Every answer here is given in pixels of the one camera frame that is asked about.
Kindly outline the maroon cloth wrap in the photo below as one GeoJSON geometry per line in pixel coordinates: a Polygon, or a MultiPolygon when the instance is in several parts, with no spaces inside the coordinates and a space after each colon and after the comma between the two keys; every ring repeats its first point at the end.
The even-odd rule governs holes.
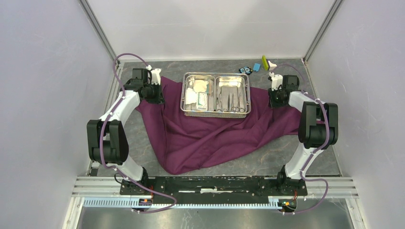
{"type": "Polygon", "coordinates": [[[163,78],[162,90],[165,103],[142,101],[137,110],[159,164],[172,175],[213,167],[298,133],[301,113],[270,108],[264,89],[250,89],[252,110],[242,119],[186,116],[180,109],[182,84],[163,78]]]}

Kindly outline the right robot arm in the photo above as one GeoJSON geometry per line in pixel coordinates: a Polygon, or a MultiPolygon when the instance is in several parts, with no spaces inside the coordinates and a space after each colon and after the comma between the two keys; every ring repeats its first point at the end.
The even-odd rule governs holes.
{"type": "Polygon", "coordinates": [[[300,91],[296,75],[269,73],[269,107],[289,106],[300,112],[298,140],[292,158],[277,175],[276,189],[287,195],[301,188],[305,175],[314,159],[338,140],[339,110],[335,103],[326,103],[308,92],[300,91]]]}

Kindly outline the steel two-compartment tray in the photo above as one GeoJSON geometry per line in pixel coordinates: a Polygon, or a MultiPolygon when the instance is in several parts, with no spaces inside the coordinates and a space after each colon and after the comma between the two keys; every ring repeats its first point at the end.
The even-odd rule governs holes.
{"type": "Polygon", "coordinates": [[[252,109],[250,98],[250,82],[248,75],[243,73],[203,73],[203,72],[188,72],[184,75],[182,81],[180,109],[186,116],[194,117],[215,117],[215,118],[245,118],[252,109]],[[195,80],[206,80],[209,82],[208,95],[208,110],[198,111],[196,103],[185,104],[185,93],[187,88],[192,88],[195,80]],[[245,112],[237,112],[235,110],[235,93],[236,88],[239,87],[243,94],[243,104],[245,112]],[[216,106],[216,90],[221,89],[222,92],[222,111],[217,112],[216,106]],[[228,111],[228,95],[232,92],[234,94],[234,107],[233,111],[228,111]]]}

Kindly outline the blue plastic block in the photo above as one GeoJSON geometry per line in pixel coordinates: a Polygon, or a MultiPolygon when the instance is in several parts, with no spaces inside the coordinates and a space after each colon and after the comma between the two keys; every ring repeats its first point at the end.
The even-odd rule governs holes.
{"type": "Polygon", "coordinates": [[[253,71],[254,71],[254,72],[259,72],[259,71],[260,71],[260,67],[261,67],[261,64],[255,63],[254,66],[253,66],[253,71]]]}

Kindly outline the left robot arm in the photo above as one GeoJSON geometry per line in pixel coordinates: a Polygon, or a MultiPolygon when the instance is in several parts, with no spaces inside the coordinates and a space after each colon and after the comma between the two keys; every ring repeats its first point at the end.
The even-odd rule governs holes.
{"type": "Polygon", "coordinates": [[[119,173],[138,194],[149,191],[150,181],[144,167],[129,155],[124,125],[142,101],[150,104],[165,102],[161,86],[161,69],[134,68],[126,82],[118,81],[120,92],[113,105],[96,120],[86,125],[88,153],[92,161],[119,173]]]}

